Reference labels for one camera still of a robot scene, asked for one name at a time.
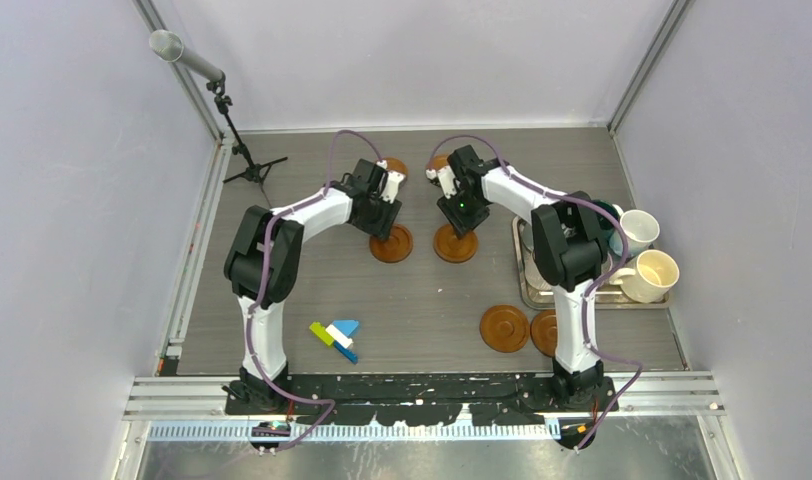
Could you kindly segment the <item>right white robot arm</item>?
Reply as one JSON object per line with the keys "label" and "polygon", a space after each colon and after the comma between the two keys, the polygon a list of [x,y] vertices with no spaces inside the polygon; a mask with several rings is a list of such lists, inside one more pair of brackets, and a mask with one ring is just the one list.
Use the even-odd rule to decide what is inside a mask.
{"label": "right white robot arm", "polygon": [[582,191],[538,184],[501,159],[482,160],[471,146],[456,149],[427,178],[443,192],[437,205],[457,237],[473,232],[493,204],[531,227],[534,262],[550,285],[557,319],[550,390],[559,407],[607,412],[616,404],[594,335],[596,282],[609,248],[598,217],[603,209]]}

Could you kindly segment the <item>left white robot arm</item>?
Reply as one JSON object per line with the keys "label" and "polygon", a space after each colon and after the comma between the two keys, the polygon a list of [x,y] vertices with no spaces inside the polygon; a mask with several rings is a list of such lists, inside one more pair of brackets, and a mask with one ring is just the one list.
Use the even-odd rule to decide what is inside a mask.
{"label": "left white robot arm", "polygon": [[361,159],[353,171],[302,200],[273,210],[252,206],[245,211],[224,264],[244,333],[239,379],[229,386],[230,394],[266,414],[287,405],[291,395],[283,381],[283,315],[304,243],[343,224],[373,239],[388,239],[402,207],[397,195],[406,178],[390,160]]}

